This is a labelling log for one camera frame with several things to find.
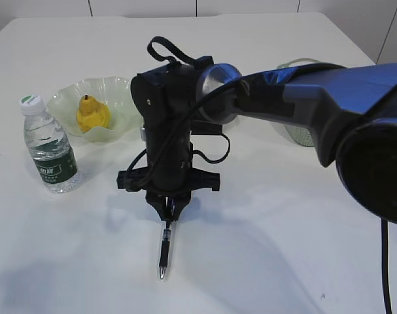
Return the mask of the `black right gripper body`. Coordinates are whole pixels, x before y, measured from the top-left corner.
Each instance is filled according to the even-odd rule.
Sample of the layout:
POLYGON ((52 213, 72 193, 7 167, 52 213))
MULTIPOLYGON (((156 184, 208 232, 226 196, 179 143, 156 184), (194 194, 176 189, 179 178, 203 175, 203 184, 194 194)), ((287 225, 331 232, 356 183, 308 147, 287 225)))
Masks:
POLYGON ((194 190, 209 188, 220 190, 220 174, 194 168, 190 127, 145 127, 143 135, 146 148, 139 156, 147 157, 145 167, 136 167, 137 159, 126 170, 118 172, 117 187, 127 192, 145 190, 149 202, 160 203, 163 198, 179 200, 194 190))

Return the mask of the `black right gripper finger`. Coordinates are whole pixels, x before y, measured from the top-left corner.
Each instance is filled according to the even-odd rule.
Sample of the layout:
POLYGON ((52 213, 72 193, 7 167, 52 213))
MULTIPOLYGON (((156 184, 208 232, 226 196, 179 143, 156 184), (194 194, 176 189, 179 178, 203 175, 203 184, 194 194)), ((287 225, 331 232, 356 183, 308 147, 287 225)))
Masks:
POLYGON ((170 201, 171 221, 178 221, 182 210, 190 203, 190 198, 174 198, 170 201))
POLYGON ((166 199, 147 200, 147 203, 154 208, 161 221, 169 220, 169 208, 166 199))

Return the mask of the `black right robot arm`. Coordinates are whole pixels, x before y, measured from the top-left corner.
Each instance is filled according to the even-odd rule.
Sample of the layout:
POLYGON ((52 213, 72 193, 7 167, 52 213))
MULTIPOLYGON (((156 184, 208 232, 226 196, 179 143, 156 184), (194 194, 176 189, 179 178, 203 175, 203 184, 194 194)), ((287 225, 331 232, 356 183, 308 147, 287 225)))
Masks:
POLYGON ((147 165, 117 185, 145 190, 162 220, 177 220, 193 190, 220 176, 192 165, 192 134, 236 116, 307 129, 322 166, 335 164, 348 193, 397 224, 397 63, 345 68, 315 63, 243 76, 231 65, 170 63, 139 73, 131 96, 144 121, 147 165))

